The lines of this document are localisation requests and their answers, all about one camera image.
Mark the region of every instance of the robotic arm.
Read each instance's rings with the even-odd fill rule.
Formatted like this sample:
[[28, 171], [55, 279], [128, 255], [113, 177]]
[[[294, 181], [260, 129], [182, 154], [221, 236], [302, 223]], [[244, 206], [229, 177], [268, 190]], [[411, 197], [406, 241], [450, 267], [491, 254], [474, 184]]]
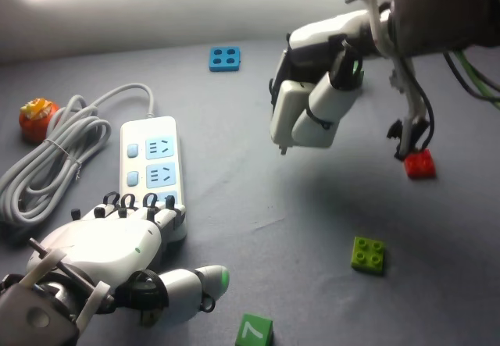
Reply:
[[185, 207], [169, 196], [107, 194], [84, 217], [50, 233], [35, 250], [27, 275], [9, 274], [0, 285], [2, 346], [75, 345], [95, 313], [119, 307], [141, 312], [141, 325], [187, 321], [211, 312], [226, 292], [223, 266], [176, 269], [157, 274], [148, 268], [170, 243], [184, 238]]
[[270, 133], [283, 155], [293, 146], [330, 147], [341, 118], [362, 93], [363, 58], [383, 56], [394, 64], [391, 86], [409, 105], [407, 116], [387, 134], [400, 140], [395, 157], [403, 160], [427, 128], [422, 148], [434, 132], [430, 103], [408, 57], [500, 45], [500, 0], [363, 1], [367, 9], [287, 36], [288, 47], [270, 81]]

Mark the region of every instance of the green cube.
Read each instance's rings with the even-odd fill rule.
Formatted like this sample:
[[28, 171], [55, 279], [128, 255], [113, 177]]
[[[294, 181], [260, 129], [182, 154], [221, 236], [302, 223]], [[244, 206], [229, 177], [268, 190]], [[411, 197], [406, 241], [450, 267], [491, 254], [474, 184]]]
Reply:
[[273, 320], [245, 313], [235, 346], [269, 346], [273, 339]]
[[363, 272], [382, 274], [384, 271], [384, 242], [355, 237], [351, 267]]

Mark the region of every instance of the orange round object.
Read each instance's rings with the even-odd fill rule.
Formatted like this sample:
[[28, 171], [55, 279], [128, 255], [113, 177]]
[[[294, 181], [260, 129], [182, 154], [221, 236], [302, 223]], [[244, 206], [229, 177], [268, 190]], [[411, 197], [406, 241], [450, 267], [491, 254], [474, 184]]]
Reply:
[[47, 116], [39, 119], [29, 119], [24, 113], [19, 114], [19, 125], [23, 132], [23, 137], [27, 141], [35, 144], [40, 144], [47, 135], [47, 126], [54, 113], [59, 107], [53, 102], [50, 105], [50, 112]]

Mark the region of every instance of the red building block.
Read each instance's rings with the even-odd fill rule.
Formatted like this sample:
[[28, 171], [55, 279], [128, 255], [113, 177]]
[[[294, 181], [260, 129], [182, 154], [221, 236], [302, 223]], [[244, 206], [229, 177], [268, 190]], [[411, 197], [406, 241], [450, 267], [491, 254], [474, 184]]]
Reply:
[[408, 177], [412, 179], [436, 177], [436, 168], [428, 149], [408, 155], [405, 159], [405, 169]]

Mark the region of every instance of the white wall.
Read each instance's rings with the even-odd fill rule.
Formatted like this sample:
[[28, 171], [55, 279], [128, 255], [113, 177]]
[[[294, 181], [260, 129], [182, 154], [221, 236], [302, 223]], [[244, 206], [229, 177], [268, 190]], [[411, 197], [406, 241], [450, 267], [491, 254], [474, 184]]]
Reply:
[[282, 37], [344, 0], [0, 0], [0, 62]]

